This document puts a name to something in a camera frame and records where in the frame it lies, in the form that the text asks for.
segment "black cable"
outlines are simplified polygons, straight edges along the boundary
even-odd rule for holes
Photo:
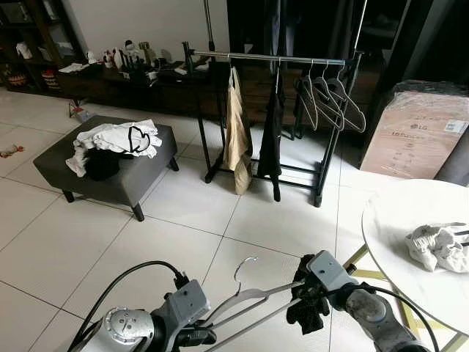
[[[386,294],[388,294],[390,296],[393,296],[394,298],[397,298],[400,301],[406,303],[406,305],[408,305],[409,308],[411,308],[411,310],[413,310],[417,314],[419,319],[422,320],[422,323],[424,323],[425,328],[426,328],[426,330],[428,331],[428,333],[430,335],[430,339],[432,339],[433,349],[435,350],[435,352],[440,352],[440,348],[438,347],[438,343],[437,343],[437,339],[435,337],[435,334],[433,333],[433,330],[432,330],[430,324],[428,324],[428,322],[426,321],[426,319],[422,315],[422,313],[420,313],[420,311],[412,303],[410,303],[409,300],[407,300],[406,298],[398,295],[397,293],[394,293],[393,291],[386,290],[385,288],[381,288],[381,287],[377,287],[377,286],[368,286],[368,285],[363,285],[362,284],[362,285],[350,285],[350,286],[345,286],[345,287],[342,287],[342,288],[338,288],[337,290],[332,290],[332,291],[327,292],[324,296],[332,296],[336,293],[340,293],[340,292],[344,292],[344,291],[354,291],[354,290],[358,290],[358,289],[374,290],[374,291],[386,293]]]
[[[182,286],[183,284],[185,284],[186,282],[188,282],[188,279],[182,275],[173,265],[167,263],[167,262],[164,262],[162,260],[151,260],[149,262],[145,262],[145,263],[141,263],[141,264],[138,264],[138,265],[135,265],[133,266],[132,268],[124,271],[122,274],[120,274],[116,279],[114,279],[113,282],[111,282],[111,284],[108,286],[108,288],[106,288],[103,292],[103,294],[101,294],[101,296],[99,297],[99,299],[96,301],[95,305],[93,306],[93,308],[91,308],[91,310],[89,311],[88,315],[86,316],[85,320],[83,321],[83,323],[81,324],[80,326],[80,329],[78,330],[78,332],[76,333],[75,335],[75,338],[73,339],[72,343],[70,344],[70,347],[68,348],[67,352],[71,352],[71,350],[77,346],[77,344],[79,344],[82,339],[84,338],[85,333],[85,329],[86,327],[88,326],[89,322],[91,321],[91,318],[93,317],[93,315],[96,313],[97,309],[99,308],[99,306],[103,303],[104,299],[106,298],[106,296],[111,292],[111,290],[114,288],[114,286],[116,286],[122,279],[124,279],[128,274],[134,272],[135,270],[139,270],[141,268],[144,268],[146,266],[150,266],[150,265],[162,265],[162,266],[166,266],[167,268],[171,269],[174,273],[174,275],[176,275],[176,279],[174,279],[174,281],[176,282],[176,287],[179,289],[180,286]]]

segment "upholstered bench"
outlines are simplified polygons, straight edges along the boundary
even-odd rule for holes
[[[155,123],[158,138],[163,144],[157,148],[157,155],[154,158],[142,156],[121,159],[120,171],[104,181],[94,181],[86,175],[77,177],[65,164],[65,160],[71,158],[75,152],[73,140],[80,132],[89,131],[103,123],[119,125],[130,121],[116,117],[94,116],[38,156],[34,160],[34,165],[51,186],[62,190],[68,202],[73,202],[72,192],[75,192],[104,202],[128,205],[132,207],[136,218],[143,221],[140,199],[167,166],[174,171],[179,170],[174,160],[177,146],[171,127]]]

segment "crumpled cloth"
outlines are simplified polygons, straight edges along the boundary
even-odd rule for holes
[[[133,126],[140,131],[133,129],[129,140],[129,128]],[[157,134],[158,130],[152,120],[127,122],[121,125],[103,123],[77,135],[73,141],[75,154],[72,158],[67,159],[65,163],[78,177],[83,177],[86,174],[85,165],[89,160],[86,154],[88,150],[93,148],[134,156],[146,155],[153,158],[156,155],[155,147],[160,147],[162,144],[161,139],[156,136]],[[137,148],[140,151],[132,151],[130,147],[134,150]]]
[[[465,224],[444,225],[423,225],[407,235],[405,243],[409,254],[428,271],[434,271],[439,265],[456,273],[468,273],[469,247],[463,247],[460,242],[469,236],[456,236],[453,230],[453,227]]]

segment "marble tabletop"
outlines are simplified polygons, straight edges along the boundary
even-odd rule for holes
[[[409,256],[404,237],[423,224],[469,224],[469,188],[436,180],[404,180],[366,203],[362,231],[380,270],[430,317],[469,335],[469,274],[428,272]]]

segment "cardboard box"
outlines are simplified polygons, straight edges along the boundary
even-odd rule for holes
[[[435,177],[468,126],[469,97],[455,90],[442,94],[444,87],[428,89],[431,86],[426,83],[426,92],[400,92],[405,84],[394,90],[361,170],[403,178]]]

